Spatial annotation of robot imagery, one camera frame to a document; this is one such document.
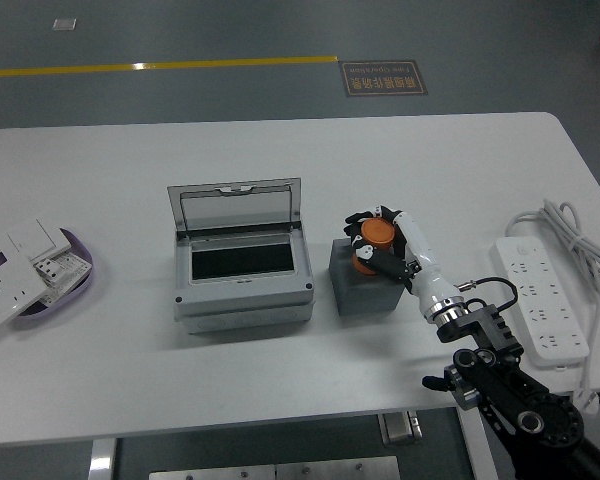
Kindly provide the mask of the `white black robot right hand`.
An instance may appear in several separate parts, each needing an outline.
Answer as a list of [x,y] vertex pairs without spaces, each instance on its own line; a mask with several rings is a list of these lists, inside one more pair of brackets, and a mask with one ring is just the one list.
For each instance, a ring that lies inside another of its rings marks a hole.
[[[393,249],[379,247],[363,233],[373,220],[381,219],[394,228]],[[354,256],[365,268],[396,280],[419,299],[427,322],[442,325],[468,313],[459,289],[443,278],[441,267],[415,220],[402,210],[377,206],[345,219]]]

